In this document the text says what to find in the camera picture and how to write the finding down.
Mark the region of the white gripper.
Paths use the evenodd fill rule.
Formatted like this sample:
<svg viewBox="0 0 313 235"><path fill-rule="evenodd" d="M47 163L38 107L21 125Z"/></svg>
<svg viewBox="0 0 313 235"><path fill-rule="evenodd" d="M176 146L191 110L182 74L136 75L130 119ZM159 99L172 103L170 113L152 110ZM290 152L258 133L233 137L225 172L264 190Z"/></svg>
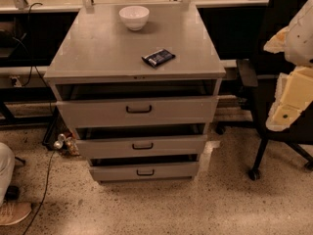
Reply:
<svg viewBox="0 0 313 235"><path fill-rule="evenodd" d="M285 51L286 26L272 36L263 50L277 54ZM313 70L307 67L296 67L289 75L281 73L277 80L275 102L266 120L266 127L271 131L283 131L299 117L313 102Z"/></svg>

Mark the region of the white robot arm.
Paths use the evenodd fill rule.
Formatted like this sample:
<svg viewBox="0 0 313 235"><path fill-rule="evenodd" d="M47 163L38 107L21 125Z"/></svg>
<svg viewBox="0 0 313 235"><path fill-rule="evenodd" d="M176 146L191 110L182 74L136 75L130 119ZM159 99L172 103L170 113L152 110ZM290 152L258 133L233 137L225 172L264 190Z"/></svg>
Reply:
<svg viewBox="0 0 313 235"><path fill-rule="evenodd" d="M281 73L277 80L275 102L266 120L271 131L283 131L313 102L313 0L307 0L289 25L278 31L263 47L266 52L283 52L295 68Z"/></svg>

